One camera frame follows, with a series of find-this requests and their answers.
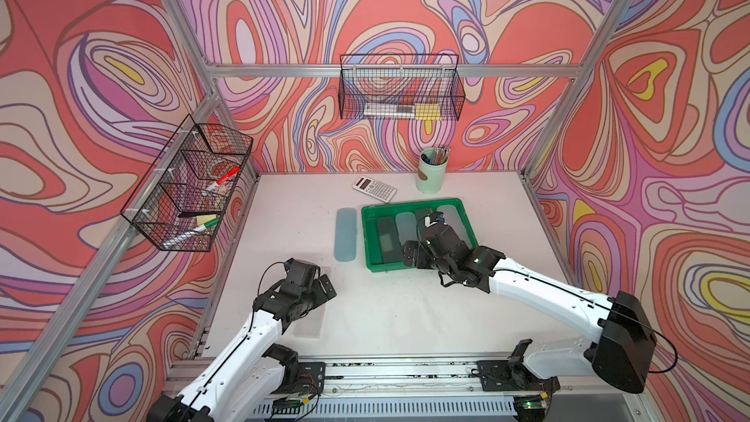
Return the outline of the frosted white pencil case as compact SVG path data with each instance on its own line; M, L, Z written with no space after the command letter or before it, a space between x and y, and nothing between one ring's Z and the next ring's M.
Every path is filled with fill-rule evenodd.
M401 244L418 240L416 216L412 212L398 213L395 217L398 240Z
M437 210L443 213L445 224L449 225L455 231L455 234L464 241L468 246L472 246L468 231L459 215L457 208L453 205L441 205Z

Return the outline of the dark green pencil case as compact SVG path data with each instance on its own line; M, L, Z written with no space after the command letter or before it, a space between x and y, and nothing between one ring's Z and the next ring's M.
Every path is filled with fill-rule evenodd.
M402 264L402 244L394 217L380 217L376 221L379 249L383 264Z
M435 268L434 257L425 241L408 240L402 246L402 258L404 258L404 265L407 268L418 270Z

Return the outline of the light blue pencil case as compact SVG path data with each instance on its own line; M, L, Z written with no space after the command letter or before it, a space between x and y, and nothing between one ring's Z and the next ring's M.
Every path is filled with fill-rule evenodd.
M357 210L347 207L336 213L334 258L341 263L357 258Z

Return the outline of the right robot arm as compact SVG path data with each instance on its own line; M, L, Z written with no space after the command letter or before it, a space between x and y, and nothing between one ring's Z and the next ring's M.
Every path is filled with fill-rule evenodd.
M540 380L596 375L629 394L646 389L657 333L641 301L620 291L591 292L541 275L504 253L461 240L410 240L404 263L435 270L441 285L463 285L512 298L578 332L577 338L533 346L525 344L518 361Z

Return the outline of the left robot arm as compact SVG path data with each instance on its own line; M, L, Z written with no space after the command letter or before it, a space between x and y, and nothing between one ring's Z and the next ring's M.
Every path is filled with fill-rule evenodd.
M252 313L230 344L175 397L162 395L148 421L243 421L271 394L298 384L316 390L298 353L279 344L297 320L336 297L320 267L288 260L285 278L258 294Z

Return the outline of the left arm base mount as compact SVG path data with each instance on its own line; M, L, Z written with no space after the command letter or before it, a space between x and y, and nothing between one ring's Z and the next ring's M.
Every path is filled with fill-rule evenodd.
M282 369L280 385L272 395L305 394L318 395L324 389L326 364L322 361L308 363L300 361L299 354L283 345L273 344L263 353L264 359L278 363Z

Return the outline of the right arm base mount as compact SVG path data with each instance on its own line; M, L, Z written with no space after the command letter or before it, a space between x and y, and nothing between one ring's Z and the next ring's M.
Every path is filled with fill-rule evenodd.
M560 390L561 385L557 377L541 379L525 366L525 352L532 343L532 339L521 340L508 359L477 361L477 367L471 370L471 374L480 379L482 390L546 392L550 395Z

